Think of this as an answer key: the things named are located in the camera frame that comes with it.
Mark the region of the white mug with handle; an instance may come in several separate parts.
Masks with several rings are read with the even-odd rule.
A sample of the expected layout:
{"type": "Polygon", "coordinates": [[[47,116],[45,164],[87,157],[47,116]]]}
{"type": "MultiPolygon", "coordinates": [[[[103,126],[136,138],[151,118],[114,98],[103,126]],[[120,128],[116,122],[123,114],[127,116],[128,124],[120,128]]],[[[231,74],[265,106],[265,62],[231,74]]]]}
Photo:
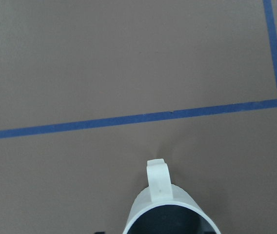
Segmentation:
{"type": "Polygon", "coordinates": [[[218,234],[219,228],[182,188],[172,184],[164,159],[147,161],[148,187],[131,207],[125,234],[218,234]]]}

